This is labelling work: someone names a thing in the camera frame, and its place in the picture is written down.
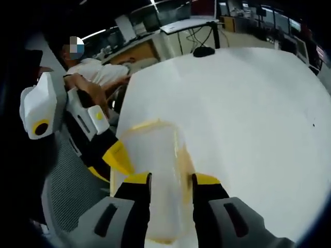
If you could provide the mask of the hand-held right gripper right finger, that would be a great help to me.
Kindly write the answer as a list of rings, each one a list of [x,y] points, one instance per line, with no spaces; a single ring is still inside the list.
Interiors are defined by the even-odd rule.
[[[230,197],[215,177],[192,174],[192,200],[199,247],[295,247],[267,230],[263,217]]]

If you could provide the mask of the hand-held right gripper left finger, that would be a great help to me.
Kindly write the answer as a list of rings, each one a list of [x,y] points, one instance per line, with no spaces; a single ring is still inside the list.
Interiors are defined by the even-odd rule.
[[[113,197],[105,197],[79,217],[69,235],[73,247],[144,247],[150,220],[152,174],[127,177]]]

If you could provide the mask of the person's left hand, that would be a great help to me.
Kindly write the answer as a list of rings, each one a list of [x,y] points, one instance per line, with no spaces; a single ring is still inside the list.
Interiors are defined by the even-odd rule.
[[[99,85],[88,81],[78,73],[65,76],[64,82],[69,89],[77,88],[86,92],[90,96],[94,105],[100,106],[105,116],[109,118],[109,109],[106,95]]]

